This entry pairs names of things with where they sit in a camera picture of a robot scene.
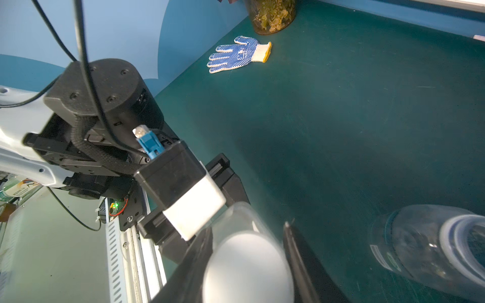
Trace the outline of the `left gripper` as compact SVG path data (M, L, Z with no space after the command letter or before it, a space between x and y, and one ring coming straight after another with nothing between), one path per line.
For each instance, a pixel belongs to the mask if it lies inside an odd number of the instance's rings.
M67 122L49 121L40 135L27 133L22 144L32 148L47 164L61 168L61 172L74 173L70 177L60 177L61 189L72 196L83 199L97 199L101 196L124 199L126 195L130 196L136 187L136 181L131 176L103 167L79 151L70 141L70 132L71 126ZM179 141L166 123L162 131L154 130L154 133L164 148ZM104 150L116 156L123 156L123 151L112 148L94 130L90 130L85 138L95 144L101 143ZM241 179L232 170L230 160L224 154L217 155L205 167L226 197L228 207L236 202L250 202ZM184 241L157 206L154 212L155 215L147 215L138 224L138 229L145 238L153 240L160 247L161 255L175 264L180 264L194 238Z

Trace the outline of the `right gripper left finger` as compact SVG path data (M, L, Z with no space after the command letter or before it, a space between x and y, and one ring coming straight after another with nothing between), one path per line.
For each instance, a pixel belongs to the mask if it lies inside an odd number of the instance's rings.
M183 261L152 302L203 302L203 278L212 253L213 232L207 227L196 236Z

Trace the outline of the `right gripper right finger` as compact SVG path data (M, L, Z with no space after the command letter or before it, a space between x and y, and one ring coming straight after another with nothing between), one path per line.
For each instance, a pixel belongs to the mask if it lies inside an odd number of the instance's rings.
M348 302L298 228L284 224L283 246L293 276L295 302Z

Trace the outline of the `white bottle cap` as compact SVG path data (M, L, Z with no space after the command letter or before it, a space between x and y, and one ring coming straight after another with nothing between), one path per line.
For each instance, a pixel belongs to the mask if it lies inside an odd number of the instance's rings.
M217 246L202 285L203 302L294 302L282 247L271 237L239 232Z

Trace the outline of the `square clear plastic bottle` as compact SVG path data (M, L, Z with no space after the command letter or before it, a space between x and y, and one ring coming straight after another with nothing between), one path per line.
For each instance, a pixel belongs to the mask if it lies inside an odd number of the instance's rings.
M227 242L235 243L238 249L263 251L269 247L282 251L283 246L269 225L246 202L237 202L226 209L210 226L213 234L213 250Z

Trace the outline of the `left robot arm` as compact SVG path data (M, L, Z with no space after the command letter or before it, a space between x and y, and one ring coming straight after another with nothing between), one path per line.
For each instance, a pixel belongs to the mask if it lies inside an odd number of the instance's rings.
M133 129L147 126L164 147L178 141L136 68L121 59L90 64L104 115L99 121L79 62L71 63L47 88L40 103L1 102L1 170L83 199L127 198L123 229L134 217L162 255L180 263L189 242L157 210L149 215L138 204L135 170L149 159L141 155Z

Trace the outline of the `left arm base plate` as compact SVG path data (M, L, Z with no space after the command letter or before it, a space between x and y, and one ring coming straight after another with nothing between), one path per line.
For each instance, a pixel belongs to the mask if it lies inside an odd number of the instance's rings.
M124 232L136 226L151 212L149 198L144 189L136 186L128 198L128 204L124 212L118 216L119 229Z

